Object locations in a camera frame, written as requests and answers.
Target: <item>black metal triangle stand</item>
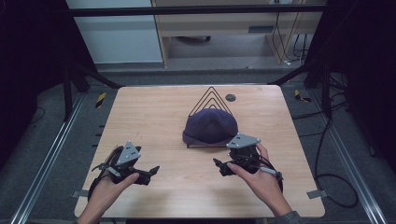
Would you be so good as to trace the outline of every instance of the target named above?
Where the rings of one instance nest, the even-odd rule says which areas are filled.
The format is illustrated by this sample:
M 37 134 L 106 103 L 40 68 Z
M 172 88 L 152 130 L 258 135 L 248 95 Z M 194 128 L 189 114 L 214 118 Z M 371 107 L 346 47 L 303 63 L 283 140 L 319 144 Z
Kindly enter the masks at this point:
M 215 105 L 209 105 L 209 102 L 214 101 L 216 104 Z M 198 101 L 198 103 L 195 105 L 195 107 L 192 109 L 190 112 L 189 116 L 192 116 L 193 114 L 197 113 L 200 108 L 205 109 L 205 108 L 212 108 L 215 107 L 216 109 L 221 109 L 224 110 L 230 114 L 231 110 L 228 108 L 228 106 L 225 104 L 225 102 L 221 99 L 221 96 L 219 93 L 216 91 L 214 87 L 209 87 L 207 91 L 204 93 L 204 95 L 201 97 L 201 99 Z

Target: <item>navy baseball cap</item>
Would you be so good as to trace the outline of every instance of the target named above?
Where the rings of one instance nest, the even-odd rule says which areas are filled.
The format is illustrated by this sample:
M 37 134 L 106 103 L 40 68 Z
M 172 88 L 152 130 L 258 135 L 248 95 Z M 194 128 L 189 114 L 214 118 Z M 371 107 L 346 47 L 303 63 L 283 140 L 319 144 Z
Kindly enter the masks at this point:
M 189 116 L 183 132 L 183 142 L 205 147 L 224 147 L 238 134 L 232 114 L 215 108 L 205 108 Z

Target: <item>wooden table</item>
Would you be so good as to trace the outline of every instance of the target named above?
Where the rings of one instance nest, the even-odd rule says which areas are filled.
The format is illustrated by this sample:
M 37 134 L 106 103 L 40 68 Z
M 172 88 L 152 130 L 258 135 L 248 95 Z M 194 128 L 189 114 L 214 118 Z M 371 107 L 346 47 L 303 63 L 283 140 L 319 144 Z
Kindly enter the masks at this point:
M 229 161 L 228 148 L 187 148 L 182 132 L 191 110 L 209 86 L 124 87 L 117 94 L 91 168 L 106 160 L 116 145 L 130 140 L 141 146 L 135 168 L 160 165 L 148 186 L 132 185 L 104 217 L 273 217 L 236 175 L 222 176 L 213 158 Z M 316 189 L 306 157 L 278 86 L 214 86 L 238 122 L 240 133 L 259 137 L 271 163 L 284 176 L 284 195 L 302 217 L 321 217 L 321 199 L 306 193 Z M 84 189 L 98 176 L 88 172 Z M 78 217 L 87 203 L 79 198 Z

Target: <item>black cable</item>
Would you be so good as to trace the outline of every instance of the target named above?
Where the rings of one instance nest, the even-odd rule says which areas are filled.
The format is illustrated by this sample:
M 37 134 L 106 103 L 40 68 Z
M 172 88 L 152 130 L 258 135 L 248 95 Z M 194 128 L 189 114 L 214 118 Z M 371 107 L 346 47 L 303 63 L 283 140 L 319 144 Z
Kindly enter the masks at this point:
M 339 203 L 339 202 L 337 202 L 337 201 L 336 201 L 332 196 L 330 196 L 330 195 L 329 195 L 327 198 L 329 198 L 330 201 L 332 201 L 333 203 L 335 203 L 335 204 L 337 204 L 337 205 L 339 205 L 339 206 L 341 206 L 341 207 L 344 207 L 344 208 L 353 208 L 353 207 L 355 207 L 355 206 L 358 204 L 358 202 L 359 202 L 359 195 L 358 195 L 358 192 L 355 190 L 355 188 L 352 186 L 352 184 L 351 184 L 349 181 L 347 181 L 346 179 L 344 179 L 343 177 L 341 177 L 341 176 L 339 176 L 339 175 L 334 175 L 334 174 L 321 174 L 321 175 L 318 175 L 318 158 L 319 158 L 319 154 L 320 154 L 320 151 L 321 151 L 321 146 L 322 146 L 322 144 L 323 144 L 324 136 L 325 136 L 326 132 L 329 130 L 329 128 L 330 128 L 331 125 L 332 125 L 332 119 L 328 119 L 327 124 L 326 124 L 326 127 L 325 127 L 325 129 L 324 129 L 324 131 L 323 131 L 323 134 L 322 134 L 322 136 L 320 137 L 319 146 L 318 146 L 318 151 L 317 151 L 317 156 L 316 156 L 316 158 L 315 158 L 314 179 L 315 179 L 315 182 L 317 183 L 318 188 L 319 188 L 320 190 L 323 190 L 323 187 L 320 185 L 320 182 L 319 182 L 319 180 L 320 180 L 322 177 L 331 176 L 331 177 L 335 177 L 335 178 L 338 178 L 338 179 L 340 179 L 340 180 L 346 182 L 346 183 L 351 187 L 351 189 L 352 189 L 352 191 L 353 191 L 353 193 L 354 193 L 354 195 L 355 195 L 355 202 L 353 202 L 353 203 L 351 203 L 351 204 L 344 204 L 344 203 Z
M 334 97 L 335 96 L 338 96 L 338 95 L 344 95 L 345 93 L 343 92 L 343 91 L 340 91 L 340 92 L 337 92 L 336 94 L 334 94 L 333 96 L 332 96 L 332 100 L 334 100 Z
M 271 164 L 271 162 L 269 162 L 266 158 L 264 158 L 262 155 L 259 155 L 260 159 L 257 158 L 252 158 L 249 156 L 244 156 L 244 155 L 234 155 L 237 158 L 241 158 L 241 159 L 247 159 L 250 161 L 255 161 L 259 164 L 263 164 L 264 166 L 266 166 L 269 169 L 272 169 L 276 172 L 276 180 L 277 180 L 277 184 L 279 185 L 280 191 L 283 192 L 283 177 L 282 177 L 282 173 L 280 173 L 279 171 L 277 171 L 275 169 L 275 167 L 273 166 L 273 164 Z M 257 169 L 261 169 L 260 166 L 256 166 L 256 165 L 252 165 L 250 164 L 251 167 L 257 168 Z
M 297 35 L 296 40 L 294 41 L 293 55 L 300 59 L 300 64 L 304 64 L 305 63 L 305 57 L 306 57 L 305 52 L 309 50 L 309 49 L 306 49 L 307 36 L 308 35 L 304 35 L 304 42 L 303 42 L 303 48 L 302 49 L 297 49 L 297 47 L 296 47 L 297 43 L 298 43 L 298 40 L 300 38 L 300 35 Z
M 298 135 L 298 137 L 310 137 L 310 136 L 319 135 L 319 134 L 323 134 L 323 132 L 320 132 L 320 133 L 303 134 L 303 135 Z
M 339 106 L 344 105 L 346 103 L 347 103 L 347 101 L 343 101 L 343 102 L 341 102 L 339 104 L 333 105 L 331 107 L 331 109 L 332 109 L 332 111 L 334 111 L 334 110 L 338 109 Z M 309 114 L 296 115 L 296 116 L 292 116 L 291 118 L 292 119 L 306 119 L 306 118 L 309 118 L 309 117 L 312 117 L 312 116 L 315 116 L 315 115 L 318 115 L 318 114 L 321 114 L 321 113 L 324 113 L 324 110 L 320 110 L 320 111 L 309 113 Z
M 344 80 L 340 81 L 337 78 L 330 76 L 330 82 L 334 85 L 335 88 L 344 91 L 347 88 L 347 84 L 344 82 Z
M 38 106 L 37 109 L 41 109 L 41 110 L 43 111 L 43 114 L 40 116 L 40 118 L 31 121 L 30 124 L 33 124 L 33 123 L 38 122 L 38 121 L 41 120 L 41 119 L 44 117 L 44 115 L 46 114 L 46 110 L 45 110 L 43 107 Z
M 277 33 L 279 35 L 279 40 L 280 40 L 280 44 L 282 45 L 283 53 L 285 54 L 285 57 L 287 59 L 289 59 L 289 63 L 297 61 L 298 59 L 289 58 L 288 54 L 286 53 L 285 45 L 283 44 L 283 39 L 282 39 L 282 35 L 280 34 L 280 30 L 279 30 L 279 25 L 278 24 L 279 24 L 279 12 L 276 13 L 276 23 L 275 23 L 275 26 L 274 26 L 274 30 L 272 32 L 273 44 L 274 44 L 274 48 L 275 48 L 276 53 L 277 53 L 277 57 L 279 58 L 279 60 L 281 62 L 283 62 L 281 57 L 280 57 L 279 51 L 277 50 L 276 44 L 275 44 L 275 31 L 277 31 Z
M 334 89 L 338 90 L 338 91 L 344 91 L 347 87 L 343 86 L 340 82 L 338 82 L 338 80 L 330 77 L 329 78 L 329 84 L 330 87 L 333 87 Z

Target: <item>gray floor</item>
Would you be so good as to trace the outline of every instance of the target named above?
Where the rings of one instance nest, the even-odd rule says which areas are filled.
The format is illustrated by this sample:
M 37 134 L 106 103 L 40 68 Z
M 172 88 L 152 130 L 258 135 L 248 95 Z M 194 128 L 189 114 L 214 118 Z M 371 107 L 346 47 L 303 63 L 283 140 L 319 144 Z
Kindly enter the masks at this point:
M 209 42 L 175 38 L 172 41 L 170 60 L 166 68 L 136 68 L 133 72 L 103 73 L 104 76 L 123 85 L 186 85 L 186 84 L 231 84 L 267 83 L 286 75 L 300 65 L 276 64 L 263 36 L 212 36 Z M 303 97 L 315 98 L 318 90 L 307 91 L 302 87 L 304 75 L 292 80 L 282 90 L 292 116 L 318 111 L 315 103 L 296 100 L 294 90 Z M 89 172 L 95 146 L 100 140 L 98 134 L 106 124 L 117 90 L 89 78 L 89 93 L 76 93 L 74 99 L 82 97 L 76 121 L 61 147 L 57 159 L 42 190 L 35 198 L 35 206 L 29 210 L 29 219 L 47 220 L 56 223 L 71 221 L 77 199 L 71 197 L 73 190 L 80 189 Z M 100 109 L 94 108 L 98 95 L 105 91 L 106 99 Z M 334 104 L 344 101 L 334 98 Z M 63 125 L 63 88 L 55 86 L 39 95 L 33 122 L 25 132 L 6 167 L 0 173 L 0 220 L 7 222 L 19 208 L 23 198 L 35 181 L 35 175 L 46 159 L 59 130 Z M 295 119 L 299 135 L 320 133 L 324 128 L 323 118 Z M 333 127 L 341 137 L 344 146 L 356 164 L 380 211 L 388 223 L 396 223 L 396 176 L 383 158 L 372 157 L 369 146 L 361 131 L 347 112 L 341 107 L 333 112 Z M 314 170 L 320 135 L 301 137 L 304 153 L 311 170 Z M 327 133 L 320 151 L 318 173 L 332 173 L 348 178 L 348 172 L 340 159 L 331 135 Z M 351 189 L 334 178 L 320 181 L 336 201 L 351 203 L 354 200 Z M 323 199 L 326 214 L 322 218 L 307 219 L 308 223 L 375 223 L 367 216 L 367 207 L 359 203 L 354 208 L 343 208 L 328 198 Z

